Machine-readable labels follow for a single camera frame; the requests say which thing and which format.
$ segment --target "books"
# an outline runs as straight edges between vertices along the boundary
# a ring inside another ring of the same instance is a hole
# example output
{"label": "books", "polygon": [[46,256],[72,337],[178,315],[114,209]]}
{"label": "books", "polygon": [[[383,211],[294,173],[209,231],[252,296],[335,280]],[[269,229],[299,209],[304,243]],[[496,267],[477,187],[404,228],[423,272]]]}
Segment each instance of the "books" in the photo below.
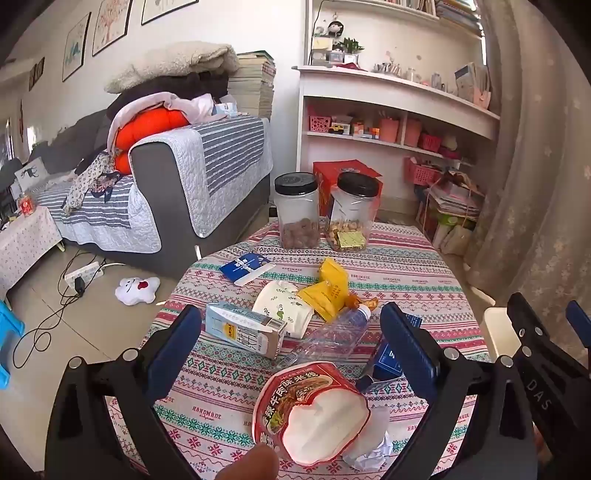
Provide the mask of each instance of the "books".
{"label": "books", "polygon": [[238,60],[240,68],[228,79],[228,93],[239,111],[270,118],[277,72],[273,57],[261,50],[238,54]]}

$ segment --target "white side table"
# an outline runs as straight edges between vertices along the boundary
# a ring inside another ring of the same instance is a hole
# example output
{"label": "white side table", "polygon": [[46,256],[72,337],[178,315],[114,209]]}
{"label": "white side table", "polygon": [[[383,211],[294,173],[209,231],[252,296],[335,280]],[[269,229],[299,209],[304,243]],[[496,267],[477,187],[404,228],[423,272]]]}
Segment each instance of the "white side table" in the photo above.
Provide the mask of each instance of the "white side table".
{"label": "white side table", "polygon": [[38,205],[0,232],[0,299],[52,247],[64,251],[61,234],[47,207]]}

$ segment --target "floral curtain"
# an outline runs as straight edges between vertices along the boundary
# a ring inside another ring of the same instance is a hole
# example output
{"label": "floral curtain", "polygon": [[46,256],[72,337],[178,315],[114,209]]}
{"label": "floral curtain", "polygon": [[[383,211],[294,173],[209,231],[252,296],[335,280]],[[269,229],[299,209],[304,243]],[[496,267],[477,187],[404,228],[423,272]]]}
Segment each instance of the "floral curtain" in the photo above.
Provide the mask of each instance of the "floral curtain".
{"label": "floral curtain", "polygon": [[586,363],[564,309],[574,299],[591,311],[591,86],[527,0],[478,3],[501,122],[467,279],[498,304],[520,291]]}

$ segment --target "plastic jar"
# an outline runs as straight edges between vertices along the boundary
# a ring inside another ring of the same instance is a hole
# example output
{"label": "plastic jar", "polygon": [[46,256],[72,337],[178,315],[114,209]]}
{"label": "plastic jar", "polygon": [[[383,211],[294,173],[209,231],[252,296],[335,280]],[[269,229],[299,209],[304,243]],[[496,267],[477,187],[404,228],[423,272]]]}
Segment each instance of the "plastic jar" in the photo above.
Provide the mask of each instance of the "plastic jar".
{"label": "plastic jar", "polygon": [[318,247],[319,197],[314,175],[300,171],[277,177],[275,206],[283,248]]}
{"label": "plastic jar", "polygon": [[379,207],[379,183],[362,173],[343,172],[330,189],[326,239],[336,251],[363,250]]}

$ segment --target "picture frame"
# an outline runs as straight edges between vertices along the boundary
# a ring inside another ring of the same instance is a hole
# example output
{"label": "picture frame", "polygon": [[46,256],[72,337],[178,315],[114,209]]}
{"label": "picture frame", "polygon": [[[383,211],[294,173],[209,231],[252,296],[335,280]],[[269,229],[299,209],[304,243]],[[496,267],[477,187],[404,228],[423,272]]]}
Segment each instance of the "picture frame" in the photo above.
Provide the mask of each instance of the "picture frame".
{"label": "picture frame", "polygon": [[68,32],[66,46],[64,48],[64,59],[61,64],[61,81],[65,82],[74,72],[84,65],[84,53],[86,51],[86,36],[92,12],[88,12]]}
{"label": "picture frame", "polygon": [[43,68],[45,66],[45,57],[39,60],[38,63],[33,65],[33,68],[29,72],[29,92],[33,89],[35,84],[39,81],[41,75],[43,75]]}
{"label": "picture frame", "polygon": [[92,56],[127,35],[132,0],[103,0],[96,16]]}
{"label": "picture frame", "polygon": [[142,25],[150,23],[152,20],[163,17],[175,10],[198,3],[199,0],[144,0]]}

